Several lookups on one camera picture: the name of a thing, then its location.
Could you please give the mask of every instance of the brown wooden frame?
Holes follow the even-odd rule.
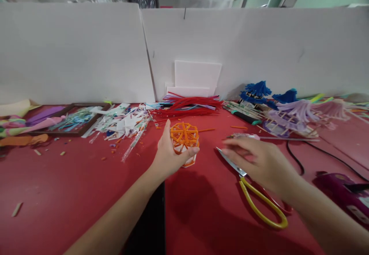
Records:
[[[71,111],[74,107],[89,107],[89,106],[102,106],[102,111],[106,111],[109,109],[110,104],[108,103],[72,103],[68,105],[63,110],[56,112],[51,117],[61,117],[62,115],[66,115],[69,111]],[[49,136],[55,136],[55,137],[81,137],[83,134],[86,133],[86,131],[97,121],[97,119],[100,117],[101,114],[96,114],[92,119],[90,119],[80,130],[78,131],[31,131],[28,134],[37,136],[41,134],[48,134]]]

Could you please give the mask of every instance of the black cable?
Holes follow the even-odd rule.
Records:
[[[304,168],[303,164],[301,164],[299,159],[296,158],[296,156],[292,153],[291,149],[289,148],[289,140],[287,141],[287,151],[292,156],[292,158],[295,159],[296,163],[299,165],[299,167],[301,169],[300,176],[303,176],[305,174],[305,168]]]
[[[338,157],[336,157],[336,156],[334,156],[334,155],[332,155],[332,154],[330,154],[329,152],[327,152],[327,151],[325,151],[325,150],[323,150],[323,149],[320,149],[319,147],[317,147],[317,146],[315,146],[315,145],[313,145],[313,144],[310,144],[309,142],[305,142],[305,143],[307,143],[309,146],[312,146],[313,148],[315,148],[315,149],[317,149],[317,150],[319,150],[319,151],[321,151],[321,152],[323,152],[323,153],[325,153],[325,154],[327,154],[327,155],[329,155],[329,156],[331,156],[331,157],[333,157],[334,159],[336,159],[336,160],[338,160],[338,161],[340,161],[342,164],[344,164],[346,167],[348,167],[350,170],[352,170],[357,176],[359,176],[362,180],[365,180],[366,182],[369,182],[369,180],[368,179],[366,179],[364,176],[362,176],[361,174],[359,174],[353,167],[351,167],[349,164],[347,164],[345,161],[343,161],[343,160],[341,160],[341,159],[339,159]],[[304,175],[304,173],[305,173],[305,169],[304,169],[304,166],[301,164],[301,162],[296,158],[296,156],[292,153],[292,151],[290,150],[290,148],[289,148],[289,141],[287,141],[287,151],[288,151],[288,153],[293,157],[293,159],[295,159],[295,161],[299,164],[299,166],[300,166],[300,168],[301,168],[301,176],[302,175]]]

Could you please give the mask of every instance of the white panel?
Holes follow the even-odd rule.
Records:
[[[214,95],[222,64],[175,61],[176,86],[208,87],[210,96]]]
[[[208,97],[209,96],[209,88],[201,88],[201,87],[167,87],[168,92],[172,92],[174,94],[191,97],[191,96],[200,96],[200,97]]]
[[[134,3],[0,3],[0,103],[153,102]]]
[[[369,93],[369,8],[144,9],[156,94],[174,61],[221,63],[215,94],[267,81],[273,93]]]

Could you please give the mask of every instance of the wood chip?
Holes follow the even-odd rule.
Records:
[[[15,209],[14,209],[14,211],[12,213],[12,217],[16,217],[18,215],[18,212],[19,212],[22,204],[23,204],[23,202],[17,204],[17,206],[15,207]]]

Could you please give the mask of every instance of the orange craft model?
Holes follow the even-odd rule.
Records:
[[[199,132],[196,126],[189,123],[177,123],[170,129],[170,137],[173,141],[173,149],[176,154],[181,154],[191,147],[198,147]],[[187,160],[182,167],[189,167],[195,163],[196,155]]]

